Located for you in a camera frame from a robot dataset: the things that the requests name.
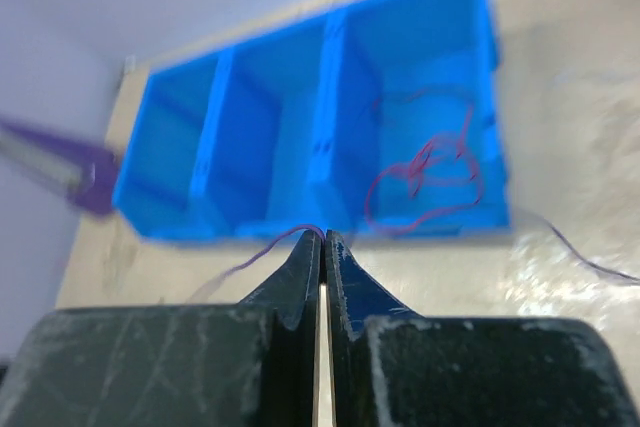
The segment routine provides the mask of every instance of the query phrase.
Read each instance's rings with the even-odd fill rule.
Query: red cable
[[[482,173],[480,171],[480,166],[475,156],[471,152],[471,150],[467,146],[467,134],[469,131],[469,126],[471,124],[471,119],[473,117],[474,112],[474,102],[472,99],[468,98],[468,96],[464,95],[460,91],[455,88],[450,87],[432,87],[428,89],[419,90],[413,94],[410,94],[404,99],[402,99],[403,103],[410,103],[423,97],[425,95],[434,94],[434,95],[448,95],[448,96],[456,96],[461,97],[466,100],[467,103],[467,114],[465,116],[465,121],[462,126],[462,129],[459,134],[452,133],[440,133],[434,135],[431,139],[427,141],[426,144],[420,149],[420,151],[415,155],[415,157],[408,163],[399,162],[396,164],[392,164],[387,167],[385,170],[380,172],[378,176],[375,178],[371,186],[369,187],[369,191],[367,192],[367,197],[364,202],[364,215],[365,220],[369,224],[369,226],[382,234],[386,235],[401,235],[413,232],[416,230],[420,224],[426,222],[427,220],[433,219],[435,217],[440,217],[443,215],[453,214],[455,212],[459,212],[461,210],[470,209],[476,206],[484,196],[484,182],[482,179]],[[373,108],[377,109],[381,103],[382,99],[378,99],[374,102]],[[426,170],[433,167],[434,165],[440,164],[441,162],[450,159],[453,157],[454,162],[458,162],[460,160],[466,161],[467,168],[469,170],[469,177],[467,178],[457,178],[457,179],[443,179],[437,177],[428,177],[425,173]],[[436,209],[429,210],[418,217],[416,220],[411,222],[408,225],[404,226],[391,226],[381,224],[373,218],[371,214],[371,197],[373,192],[375,191],[378,184],[385,177],[392,177],[395,179],[406,180],[408,183],[408,194],[410,198],[415,198],[423,185],[434,185],[438,187],[451,187],[451,186],[464,186],[471,183],[476,184],[477,195],[473,202],[466,204],[458,204],[449,207],[439,207]]]

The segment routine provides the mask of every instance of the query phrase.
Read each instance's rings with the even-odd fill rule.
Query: blurry purple object
[[[38,174],[49,187],[62,187],[67,200],[81,209],[98,216],[113,212],[120,166],[108,148],[0,119],[0,154]]]

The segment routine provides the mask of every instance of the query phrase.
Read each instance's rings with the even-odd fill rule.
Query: blue container
[[[154,74],[114,203],[163,240],[274,236],[300,223],[372,233],[372,182],[430,137],[462,129],[467,104],[455,91],[474,104],[466,143],[484,195],[413,233],[506,228],[491,20],[489,0],[364,0]],[[433,93],[393,101],[423,89]],[[466,171],[449,162],[427,173]],[[473,184],[425,185],[410,198],[406,181],[385,179],[371,212],[406,225],[475,195]]]

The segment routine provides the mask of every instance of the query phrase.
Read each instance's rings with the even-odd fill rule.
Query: table surface
[[[209,50],[340,0],[309,0],[171,52]],[[588,257],[640,275],[640,0],[496,0],[504,62],[496,89],[508,152],[515,233],[443,242],[356,240],[360,263],[425,315],[577,317],[607,340],[640,404],[640,287],[611,285],[572,258],[534,217],[557,224]],[[107,141],[126,146],[149,73],[122,84]],[[182,303],[260,244],[177,249],[145,243],[124,219],[84,218],[59,308]],[[234,302],[288,255],[276,248],[238,273],[211,302]],[[326,313],[321,322],[319,425],[331,425]]]

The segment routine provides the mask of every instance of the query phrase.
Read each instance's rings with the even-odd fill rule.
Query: blue plastic tray
[[[300,223],[372,233],[363,207],[378,173],[409,162],[434,134],[460,131],[466,115],[452,95],[390,99],[444,88],[475,104],[467,144],[485,194],[413,233],[508,228],[497,63],[489,0],[363,0],[158,72],[114,203],[138,232],[163,240],[273,236]],[[371,210],[405,225],[472,201],[474,189],[424,186],[412,199],[406,182],[385,179]]]

